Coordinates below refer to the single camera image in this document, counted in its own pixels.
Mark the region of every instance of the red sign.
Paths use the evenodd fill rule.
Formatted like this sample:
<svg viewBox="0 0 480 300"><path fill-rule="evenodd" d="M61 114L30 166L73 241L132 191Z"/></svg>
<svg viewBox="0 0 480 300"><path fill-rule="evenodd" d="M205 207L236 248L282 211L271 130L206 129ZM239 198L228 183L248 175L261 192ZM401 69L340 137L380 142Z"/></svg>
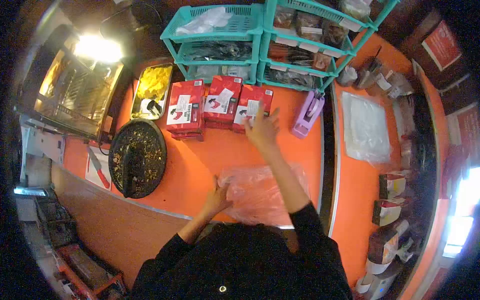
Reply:
<svg viewBox="0 0 480 300"><path fill-rule="evenodd" d="M422 42L422 46L430 54L440 71L446 69L462 55L455 37L444 20Z"/></svg>

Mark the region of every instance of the sticker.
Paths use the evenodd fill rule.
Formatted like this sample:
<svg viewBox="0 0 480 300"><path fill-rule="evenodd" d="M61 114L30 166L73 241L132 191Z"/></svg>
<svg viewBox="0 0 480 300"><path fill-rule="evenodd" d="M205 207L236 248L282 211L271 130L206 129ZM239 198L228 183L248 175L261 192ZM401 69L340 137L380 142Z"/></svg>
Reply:
<svg viewBox="0 0 480 300"><path fill-rule="evenodd" d="M323 34L323 30L321 28L314 28L314 27L302 27L301 32L304 33L315 33L318 35Z"/></svg>
<svg viewBox="0 0 480 300"><path fill-rule="evenodd" d="M361 25L358 24L357 22L350 21L347 18L343 18L340 23L338 23L340 26L345 27L350 29L351 31L358 32L361 28Z"/></svg>
<svg viewBox="0 0 480 300"><path fill-rule="evenodd" d="M317 74L317 73L308 73L308 75L315 76L315 77L320 77L320 78L325 77L324 75L320 75L320 74Z"/></svg>
<svg viewBox="0 0 480 300"><path fill-rule="evenodd" d="M320 50L319 46L315 46L315 45L312 45L312 44L309 44L309 43L304 43L304 42L300 43L299 48L305 49L305 50L313 52L313 53L317 53L318 50Z"/></svg>
<svg viewBox="0 0 480 300"><path fill-rule="evenodd" d="M205 111L226 114L232 96L233 92L226 88L218 96L208 96L205 101Z"/></svg>
<svg viewBox="0 0 480 300"><path fill-rule="evenodd" d="M281 66L276 66L276 65L270 65L270 68L274 69L274 70L283 71L283 72L287 71L287 67L281 67Z"/></svg>
<svg viewBox="0 0 480 300"><path fill-rule="evenodd" d="M384 91L386 91L386 90L388 90L389 88L392 87L392 85L389 84L387 80L385 80L384 75L381 74L381 73L377 76L377 84Z"/></svg>
<svg viewBox="0 0 480 300"><path fill-rule="evenodd" d="M385 79L388 79L390 76L392 76L393 70L388 71L387 75L385 76Z"/></svg>
<svg viewBox="0 0 480 300"><path fill-rule="evenodd" d="M336 58L340 58L340 56L342 56L342 53L337 52L337 51L332 51L332 50L329 50L329 49L325 49L323 51L323 53L325 55L330 55L330 56L333 56L333 57L336 57Z"/></svg>
<svg viewBox="0 0 480 300"><path fill-rule="evenodd" d="M235 114L235 119L233 122L236 124L241 124L244 118L247 118L247 106L238 105L237 113Z"/></svg>
<svg viewBox="0 0 480 300"><path fill-rule="evenodd" d="M190 123L192 117L192 104L187 105L185 111L178 111L178 105L168 107L167 125Z"/></svg>
<svg viewBox="0 0 480 300"><path fill-rule="evenodd" d="M308 71L299 70L299 69L289 69L289 71L295 72L297 74L307 75Z"/></svg>
<svg viewBox="0 0 480 300"><path fill-rule="evenodd" d="M292 47L297 46L297 41L289 38L279 37L279 36L276 37L275 42L278 44L283 44L283 45L292 46Z"/></svg>
<svg viewBox="0 0 480 300"><path fill-rule="evenodd" d="M177 102L177 112L186 112L190 102L190 95L180 95Z"/></svg>

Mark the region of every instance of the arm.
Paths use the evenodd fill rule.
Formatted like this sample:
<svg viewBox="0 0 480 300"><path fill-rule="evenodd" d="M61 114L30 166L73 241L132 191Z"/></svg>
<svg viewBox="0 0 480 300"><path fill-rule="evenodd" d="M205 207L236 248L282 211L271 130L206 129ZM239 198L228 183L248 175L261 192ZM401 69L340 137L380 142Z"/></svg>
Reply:
<svg viewBox="0 0 480 300"><path fill-rule="evenodd" d="M160 249L155 259L144 262L133 284L132 299L149 299L147 295L152 292L155 279L173 268L193 248L193 243L213 217L231 205L226 200L228 184L220 188L216 176L214 182L214 189L209 192L200 213Z"/></svg>

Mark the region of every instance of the red food box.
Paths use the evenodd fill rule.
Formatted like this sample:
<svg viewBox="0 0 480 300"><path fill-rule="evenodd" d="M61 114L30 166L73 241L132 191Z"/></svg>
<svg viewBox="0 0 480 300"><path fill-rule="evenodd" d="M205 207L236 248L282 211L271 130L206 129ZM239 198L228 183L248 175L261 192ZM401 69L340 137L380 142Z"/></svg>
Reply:
<svg viewBox="0 0 480 300"><path fill-rule="evenodd" d="M253 121L257 114L258 105L260 101L265 103L265 115L270 115L270 108L272 107L273 91L263 87L244 84L240 94L239 104L237 106L237 113L233 120L232 130L238 133L245 133L242 119L248 118L250 125L253 126Z"/></svg>
<svg viewBox="0 0 480 300"><path fill-rule="evenodd" d="M198 133L204 128L204 81L202 79L172 84L167 130Z"/></svg>
<svg viewBox="0 0 480 300"><path fill-rule="evenodd" d="M217 128L213 123L231 125L240 97L242 78L214 76L205 101L204 119L207 127Z"/></svg>

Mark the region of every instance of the plastic bag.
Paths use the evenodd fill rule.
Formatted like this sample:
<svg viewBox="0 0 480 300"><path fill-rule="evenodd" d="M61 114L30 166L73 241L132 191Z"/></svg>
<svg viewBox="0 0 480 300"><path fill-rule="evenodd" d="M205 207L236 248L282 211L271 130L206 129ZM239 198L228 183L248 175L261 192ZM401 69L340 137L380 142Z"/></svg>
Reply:
<svg viewBox="0 0 480 300"><path fill-rule="evenodd" d="M385 109L347 92L342 93L342 108L347 155L370 163L390 161Z"/></svg>
<svg viewBox="0 0 480 300"><path fill-rule="evenodd" d="M276 6L275 17L273 19L273 26L279 28L290 28L295 17L295 10L293 8Z"/></svg>
<svg viewBox="0 0 480 300"><path fill-rule="evenodd" d="M307 176L302 167L297 164L291 167L309 194ZM223 186L227 182L230 182L227 200L233 202L233 206L224 212L230 217L249 225L292 225L270 167L224 170L220 174L218 185Z"/></svg>
<svg viewBox="0 0 480 300"><path fill-rule="evenodd" d="M308 13L298 12L295 28L300 37L314 42L323 42L323 29L321 28L321 17Z"/></svg>
<svg viewBox="0 0 480 300"><path fill-rule="evenodd" d="M226 12L224 6L215 7L194 18L188 24L178 27L175 34L181 36L213 32L213 27L227 26L232 16L232 13Z"/></svg>

